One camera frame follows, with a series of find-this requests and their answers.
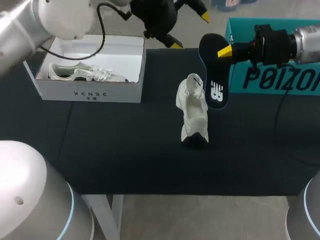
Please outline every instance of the black table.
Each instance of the black table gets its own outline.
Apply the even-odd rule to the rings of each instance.
[[[302,163],[320,164],[320,97],[288,96],[276,140],[281,96],[233,93],[208,112],[209,145],[188,147],[175,98],[190,73],[205,79],[197,49],[148,50],[140,104],[71,104],[42,101],[20,66],[0,82],[0,139],[38,149],[81,194],[297,195],[320,168]]]

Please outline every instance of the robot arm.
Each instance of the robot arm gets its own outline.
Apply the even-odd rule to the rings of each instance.
[[[131,0],[110,0],[125,7]],[[35,53],[36,48],[56,36],[81,39],[94,22],[91,0],[20,0],[0,7],[0,76]]]
[[[297,64],[320,62],[320,25],[298,27],[292,34],[272,30],[270,25],[256,25],[254,40],[234,43],[218,52],[218,57],[231,57],[232,63],[250,60],[254,65],[280,65],[289,60]]]

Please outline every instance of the shoe box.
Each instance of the shoe box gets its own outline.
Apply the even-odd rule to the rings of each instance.
[[[55,38],[49,50],[69,58],[81,58],[94,53],[102,42],[102,35],[86,35],[79,40]],[[143,37],[107,35],[100,53],[84,64],[112,69],[125,76],[128,82],[50,80],[49,64],[74,66],[79,61],[66,60],[47,54],[33,79],[43,100],[140,103],[144,83],[146,48]]]

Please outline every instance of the black insole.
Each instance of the black insole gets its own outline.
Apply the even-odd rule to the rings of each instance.
[[[203,36],[199,55],[206,68],[205,100],[210,108],[222,109],[229,98],[230,58],[218,58],[218,51],[227,47],[227,40],[215,33]]]

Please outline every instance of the concrete floor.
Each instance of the concrete floor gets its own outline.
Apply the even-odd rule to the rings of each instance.
[[[126,195],[121,240],[286,240],[285,197]]]

